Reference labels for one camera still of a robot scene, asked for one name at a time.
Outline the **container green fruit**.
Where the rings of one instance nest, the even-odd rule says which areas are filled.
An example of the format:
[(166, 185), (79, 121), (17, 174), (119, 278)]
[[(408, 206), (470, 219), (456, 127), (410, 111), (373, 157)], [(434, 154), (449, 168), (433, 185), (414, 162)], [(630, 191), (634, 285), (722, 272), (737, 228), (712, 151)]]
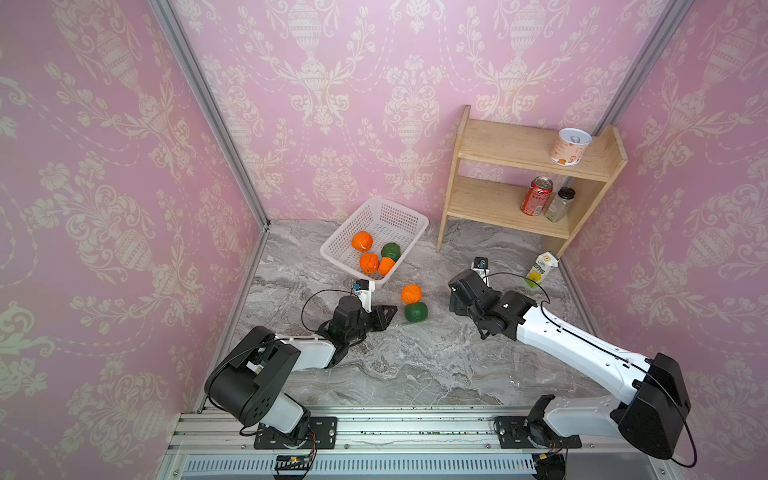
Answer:
[(402, 249), (399, 244), (395, 242), (386, 243), (381, 249), (381, 257), (389, 258), (394, 262), (397, 262), (402, 255)]
[(429, 316), (428, 306), (424, 302), (407, 305), (404, 310), (404, 315), (409, 323), (423, 322)]

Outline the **clear clamshell container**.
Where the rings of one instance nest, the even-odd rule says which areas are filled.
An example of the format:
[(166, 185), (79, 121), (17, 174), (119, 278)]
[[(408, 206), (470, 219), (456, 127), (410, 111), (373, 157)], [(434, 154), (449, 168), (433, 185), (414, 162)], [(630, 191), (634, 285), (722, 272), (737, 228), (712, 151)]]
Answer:
[(395, 286), (393, 298), (399, 307), (396, 328), (422, 337), (436, 335), (442, 326), (445, 286), (437, 281), (416, 278), (396, 282)]

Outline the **peeled orange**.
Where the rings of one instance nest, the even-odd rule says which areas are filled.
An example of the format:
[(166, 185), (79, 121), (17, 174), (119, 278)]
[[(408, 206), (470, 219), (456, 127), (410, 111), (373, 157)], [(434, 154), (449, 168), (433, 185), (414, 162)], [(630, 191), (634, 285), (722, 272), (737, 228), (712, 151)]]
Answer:
[(361, 271), (368, 275), (374, 275), (378, 272), (380, 260), (377, 254), (372, 252), (366, 252), (360, 256), (359, 266)]
[(373, 237), (366, 231), (360, 231), (352, 237), (350, 244), (359, 252), (368, 252), (373, 246)]

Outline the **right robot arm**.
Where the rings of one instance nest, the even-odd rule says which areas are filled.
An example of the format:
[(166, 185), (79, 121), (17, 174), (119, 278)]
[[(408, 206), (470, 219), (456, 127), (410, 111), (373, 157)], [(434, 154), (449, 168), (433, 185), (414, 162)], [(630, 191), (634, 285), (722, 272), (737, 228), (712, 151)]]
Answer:
[(522, 426), (534, 445), (572, 448), (583, 436), (622, 438), (650, 457), (670, 460), (680, 437), (691, 433), (689, 395), (670, 356), (648, 358), (612, 345), (558, 318), (542, 302), (493, 289), (476, 270), (459, 273), (448, 286), (450, 311), (471, 319), (481, 337), (503, 335), (537, 348), (606, 390), (602, 397), (541, 396)]

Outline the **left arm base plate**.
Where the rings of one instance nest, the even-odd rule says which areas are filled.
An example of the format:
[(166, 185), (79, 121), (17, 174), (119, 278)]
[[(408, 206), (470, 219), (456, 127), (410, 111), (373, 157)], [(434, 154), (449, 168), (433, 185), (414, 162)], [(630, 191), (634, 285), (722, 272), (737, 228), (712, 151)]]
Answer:
[(337, 417), (307, 417), (289, 433), (260, 425), (254, 437), (255, 450), (319, 449), (333, 450), (338, 430)]

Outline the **container orange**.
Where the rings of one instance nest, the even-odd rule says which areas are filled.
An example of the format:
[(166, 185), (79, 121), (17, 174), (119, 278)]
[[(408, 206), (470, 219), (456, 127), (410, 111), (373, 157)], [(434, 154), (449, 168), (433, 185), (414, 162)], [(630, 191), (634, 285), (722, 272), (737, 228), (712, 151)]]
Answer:
[(390, 257), (383, 256), (379, 262), (378, 273), (384, 277), (390, 273), (395, 266), (396, 261)]
[(401, 299), (407, 305), (419, 303), (423, 298), (423, 292), (420, 286), (408, 284), (401, 290)]

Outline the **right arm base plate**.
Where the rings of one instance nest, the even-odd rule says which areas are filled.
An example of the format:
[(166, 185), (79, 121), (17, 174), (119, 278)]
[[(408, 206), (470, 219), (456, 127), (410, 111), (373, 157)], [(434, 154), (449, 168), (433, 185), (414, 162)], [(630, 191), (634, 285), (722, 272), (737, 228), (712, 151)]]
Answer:
[(523, 416), (495, 417), (492, 428), (502, 449), (546, 449), (557, 453), (582, 447), (578, 435), (559, 436), (542, 421), (529, 422)]

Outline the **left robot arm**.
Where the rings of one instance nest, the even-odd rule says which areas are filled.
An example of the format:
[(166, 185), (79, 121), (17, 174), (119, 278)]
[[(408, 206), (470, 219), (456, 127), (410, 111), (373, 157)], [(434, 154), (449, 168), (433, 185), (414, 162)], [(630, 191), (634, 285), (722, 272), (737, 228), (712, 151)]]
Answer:
[(311, 413), (283, 393), (289, 376), (335, 367), (370, 333), (385, 331), (397, 312), (394, 305), (372, 305), (350, 294), (309, 337), (280, 336), (255, 327), (209, 374), (206, 397), (242, 426), (263, 425), (297, 444), (311, 437)]

